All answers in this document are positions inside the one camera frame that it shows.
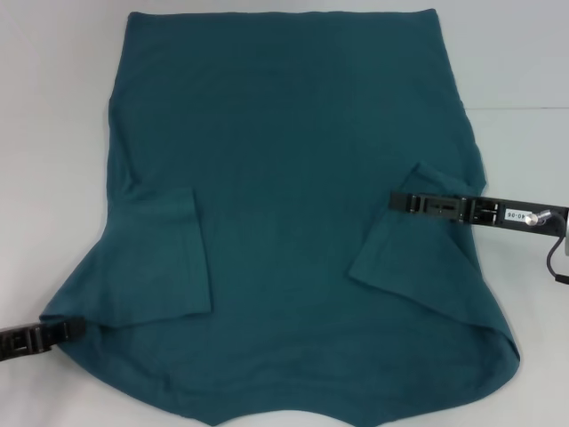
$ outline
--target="teal shirt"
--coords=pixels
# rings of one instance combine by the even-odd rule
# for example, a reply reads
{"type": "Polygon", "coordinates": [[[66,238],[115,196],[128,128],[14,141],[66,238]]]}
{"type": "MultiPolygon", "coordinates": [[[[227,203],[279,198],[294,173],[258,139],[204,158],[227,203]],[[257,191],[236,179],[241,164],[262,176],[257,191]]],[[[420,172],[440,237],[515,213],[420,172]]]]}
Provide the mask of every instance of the teal shirt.
{"type": "Polygon", "coordinates": [[[102,381],[373,427],[516,372],[470,228],[387,209],[485,185],[435,11],[133,13],[109,125],[107,226],[43,315],[102,381]]]}

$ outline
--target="white background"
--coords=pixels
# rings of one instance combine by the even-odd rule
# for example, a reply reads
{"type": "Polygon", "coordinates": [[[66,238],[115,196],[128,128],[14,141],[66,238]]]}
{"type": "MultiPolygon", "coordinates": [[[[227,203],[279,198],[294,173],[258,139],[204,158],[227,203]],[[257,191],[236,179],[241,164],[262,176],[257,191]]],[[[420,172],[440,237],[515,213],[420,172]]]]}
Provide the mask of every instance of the white background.
{"type": "MultiPolygon", "coordinates": [[[[105,213],[107,101],[128,12],[418,11],[435,7],[480,147],[486,195],[569,205],[569,3],[564,0],[0,0],[0,325],[37,319],[97,240],[105,213]]],[[[485,278],[523,363],[491,397],[397,427],[569,424],[569,286],[545,269],[552,238],[475,230],[485,278]]],[[[569,259],[554,259],[568,273],[569,259]]],[[[0,364],[13,427],[186,426],[95,380],[59,350],[0,364]]],[[[228,427],[340,427],[315,414],[228,427]]]]}

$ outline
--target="black cable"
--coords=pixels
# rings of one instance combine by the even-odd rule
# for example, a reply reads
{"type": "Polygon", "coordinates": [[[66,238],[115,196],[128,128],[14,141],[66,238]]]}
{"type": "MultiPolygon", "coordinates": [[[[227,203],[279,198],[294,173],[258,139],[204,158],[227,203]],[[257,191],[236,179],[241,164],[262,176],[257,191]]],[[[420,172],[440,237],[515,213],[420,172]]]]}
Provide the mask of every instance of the black cable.
{"type": "Polygon", "coordinates": [[[555,211],[551,211],[551,214],[552,214],[551,218],[555,219],[561,225],[561,235],[559,236],[557,242],[555,242],[555,244],[549,250],[546,264],[548,266],[549,273],[551,273],[551,276],[555,278],[556,282],[569,285],[569,276],[564,276],[563,274],[557,274],[553,270],[553,267],[551,267],[551,257],[553,256],[559,245],[561,245],[561,243],[563,242],[566,233],[565,218],[560,213],[555,211]]]}

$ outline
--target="black clamp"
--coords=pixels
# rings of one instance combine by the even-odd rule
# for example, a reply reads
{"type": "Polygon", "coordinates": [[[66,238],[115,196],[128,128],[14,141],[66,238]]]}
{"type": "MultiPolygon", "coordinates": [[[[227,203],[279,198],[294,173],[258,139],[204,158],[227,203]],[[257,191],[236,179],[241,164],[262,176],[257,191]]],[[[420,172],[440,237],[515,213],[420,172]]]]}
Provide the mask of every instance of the black clamp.
{"type": "Polygon", "coordinates": [[[536,227],[535,224],[528,223],[525,216],[551,211],[560,215],[564,222],[569,216],[569,208],[563,206],[491,197],[449,197],[399,192],[391,193],[389,209],[409,214],[426,214],[463,224],[485,225],[555,237],[566,233],[563,223],[549,221],[540,223],[536,227]]]}
{"type": "Polygon", "coordinates": [[[0,361],[40,354],[53,345],[74,341],[85,333],[84,318],[57,323],[35,323],[0,331],[0,361]]]}

